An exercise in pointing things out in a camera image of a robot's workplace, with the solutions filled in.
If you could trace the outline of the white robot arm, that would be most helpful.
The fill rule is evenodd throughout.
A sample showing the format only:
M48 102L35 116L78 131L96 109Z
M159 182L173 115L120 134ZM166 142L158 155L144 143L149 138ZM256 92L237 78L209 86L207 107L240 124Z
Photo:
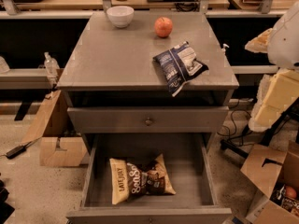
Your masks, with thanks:
M269 62L278 66L273 76L263 76L257 102L251 111L249 128L263 132L271 128L299 97L299 2L272 28L251 39L245 49L266 53Z

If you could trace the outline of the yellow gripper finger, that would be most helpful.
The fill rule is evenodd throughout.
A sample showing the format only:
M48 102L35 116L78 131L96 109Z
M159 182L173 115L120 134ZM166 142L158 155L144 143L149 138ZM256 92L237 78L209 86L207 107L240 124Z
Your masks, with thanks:
M298 97L298 71L280 69L273 76L264 75L259 85L257 102L251 111L249 128L254 132L271 128Z
M253 53L266 53L268 46L268 38L272 32L272 28L263 31L258 36L251 39L246 45L245 50Z

